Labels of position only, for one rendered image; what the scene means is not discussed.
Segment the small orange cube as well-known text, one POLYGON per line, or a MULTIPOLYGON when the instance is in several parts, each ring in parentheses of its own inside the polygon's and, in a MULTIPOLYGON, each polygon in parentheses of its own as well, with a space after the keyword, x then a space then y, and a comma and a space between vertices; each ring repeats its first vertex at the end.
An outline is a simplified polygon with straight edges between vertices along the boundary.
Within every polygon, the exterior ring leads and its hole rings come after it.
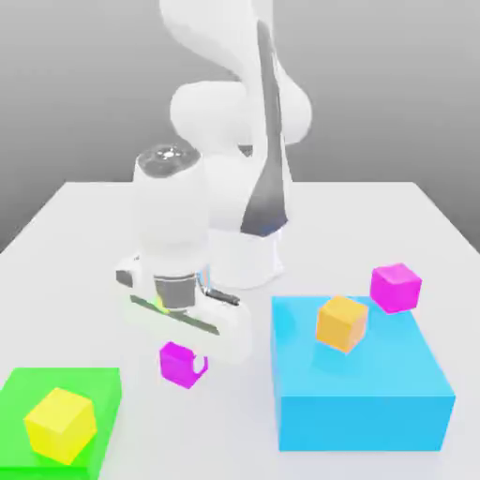
POLYGON ((318 311, 316 339, 349 353, 365 336, 368 307, 344 296, 330 298, 318 311))

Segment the small yellow cube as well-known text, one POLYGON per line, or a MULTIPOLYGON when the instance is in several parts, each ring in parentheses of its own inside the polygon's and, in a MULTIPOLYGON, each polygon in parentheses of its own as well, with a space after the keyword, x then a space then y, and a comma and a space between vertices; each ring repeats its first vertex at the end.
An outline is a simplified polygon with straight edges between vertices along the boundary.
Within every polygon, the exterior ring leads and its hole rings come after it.
POLYGON ((70 465, 98 432, 93 401, 55 387, 23 419, 32 450, 70 465))

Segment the small magenta cube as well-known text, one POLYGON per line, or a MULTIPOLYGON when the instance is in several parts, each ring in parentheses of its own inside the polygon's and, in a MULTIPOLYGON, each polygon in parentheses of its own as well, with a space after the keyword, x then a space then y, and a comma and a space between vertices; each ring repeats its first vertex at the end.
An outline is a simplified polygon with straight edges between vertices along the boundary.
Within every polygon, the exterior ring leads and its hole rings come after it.
POLYGON ((405 263, 372 270, 369 296, 388 314, 417 307, 423 280, 405 263))
MULTIPOLYGON (((192 361, 195 355, 197 354, 187 347, 172 341, 167 342, 159 351, 162 377, 171 383, 190 389, 202 376, 196 375, 192 370, 192 361)), ((206 357, 205 372, 207 369, 208 358, 206 357)))

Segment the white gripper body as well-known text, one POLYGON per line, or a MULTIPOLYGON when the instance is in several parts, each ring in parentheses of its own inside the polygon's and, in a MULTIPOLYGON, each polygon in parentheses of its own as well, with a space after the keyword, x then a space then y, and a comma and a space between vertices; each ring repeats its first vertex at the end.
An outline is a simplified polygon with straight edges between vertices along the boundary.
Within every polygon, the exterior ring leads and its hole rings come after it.
POLYGON ((195 307, 164 314, 132 295, 124 304, 124 319, 157 341, 172 341, 199 356, 239 364, 252 351, 251 316, 237 306, 201 297, 195 307))

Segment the large blue box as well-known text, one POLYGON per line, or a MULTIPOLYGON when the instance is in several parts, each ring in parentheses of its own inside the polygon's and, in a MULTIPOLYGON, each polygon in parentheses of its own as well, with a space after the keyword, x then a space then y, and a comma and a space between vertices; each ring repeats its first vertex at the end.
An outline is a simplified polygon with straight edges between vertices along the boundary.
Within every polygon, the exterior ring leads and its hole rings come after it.
POLYGON ((456 395, 410 311, 367 296, 351 352, 315 338, 324 296, 271 301, 271 366, 281 451, 438 451, 456 395))

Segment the large green box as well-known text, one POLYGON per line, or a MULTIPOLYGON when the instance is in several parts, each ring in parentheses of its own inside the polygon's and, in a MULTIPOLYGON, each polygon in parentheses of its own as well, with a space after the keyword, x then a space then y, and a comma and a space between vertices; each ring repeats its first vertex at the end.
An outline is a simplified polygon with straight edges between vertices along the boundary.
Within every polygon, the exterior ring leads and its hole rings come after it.
POLYGON ((122 397, 117 367, 17 367, 0 389, 0 480, 98 480, 122 397), (55 387, 90 398, 97 434, 70 465, 35 453, 24 417, 55 387))

